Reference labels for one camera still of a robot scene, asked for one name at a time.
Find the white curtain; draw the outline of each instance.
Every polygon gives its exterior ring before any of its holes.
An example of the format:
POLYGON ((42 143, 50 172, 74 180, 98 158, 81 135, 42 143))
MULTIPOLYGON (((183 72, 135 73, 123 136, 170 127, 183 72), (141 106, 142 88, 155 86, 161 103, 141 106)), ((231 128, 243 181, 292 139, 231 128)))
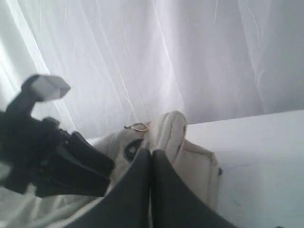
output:
POLYGON ((99 137, 182 111, 190 124, 304 108, 304 1, 0 0, 0 108, 33 73, 72 87, 39 104, 99 137))

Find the white table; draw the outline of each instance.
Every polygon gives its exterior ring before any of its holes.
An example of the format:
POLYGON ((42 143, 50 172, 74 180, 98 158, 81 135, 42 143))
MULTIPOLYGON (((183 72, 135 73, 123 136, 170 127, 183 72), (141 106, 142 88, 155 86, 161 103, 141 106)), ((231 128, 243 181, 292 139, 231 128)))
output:
POLYGON ((240 228, 304 227, 304 111, 189 125, 217 155, 218 212, 240 228))

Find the beige bag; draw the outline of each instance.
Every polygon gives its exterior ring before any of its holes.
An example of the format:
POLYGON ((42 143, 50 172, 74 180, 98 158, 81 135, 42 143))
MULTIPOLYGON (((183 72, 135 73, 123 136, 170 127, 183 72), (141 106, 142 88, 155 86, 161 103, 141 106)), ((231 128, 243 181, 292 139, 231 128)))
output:
MULTIPOLYGON (((187 141, 186 130, 184 115, 175 111, 149 123, 133 124, 95 141, 95 148, 115 160, 107 192, 125 175, 132 158, 141 148, 149 148, 151 152, 161 149, 192 192, 215 209, 219 184, 217 160, 212 152, 187 141)), ((39 199, 31 192, 25 197, 27 200, 22 209, 5 228, 63 228, 103 200, 73 195, 39 199)))

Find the canvas bag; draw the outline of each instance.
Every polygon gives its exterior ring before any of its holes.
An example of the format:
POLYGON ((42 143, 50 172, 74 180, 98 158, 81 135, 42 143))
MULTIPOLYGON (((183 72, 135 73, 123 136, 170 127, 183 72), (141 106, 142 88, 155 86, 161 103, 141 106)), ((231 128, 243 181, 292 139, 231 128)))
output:
MULTIPOLYGON (((126 174, 141 148, 164 150, 176 173, 189 189, 215 210, 219 187, 219 166, 214 153, 185 139, 185 116, 174 111, 149 123, 135 123, 92 145, 115 161, 109 193, 126 174)), ((27 201, 5 228, 63 228, 103 200, 88 196, 63 195, 37 198, 27 193, 27 201)))

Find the white surface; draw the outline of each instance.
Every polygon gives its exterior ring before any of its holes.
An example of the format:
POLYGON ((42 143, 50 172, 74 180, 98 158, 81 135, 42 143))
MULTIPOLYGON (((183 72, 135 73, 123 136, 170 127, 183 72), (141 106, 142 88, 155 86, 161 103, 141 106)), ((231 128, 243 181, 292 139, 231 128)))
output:
POLYGON ((172 110, 189 123, 304 108, 304 1, 0 0, 0 108, 35 72, 38 105, 87 138, 172 110))
POLYGON ((240 228, 304 224, 304 111, 188 127, 224 169, 218 211, 240 228))

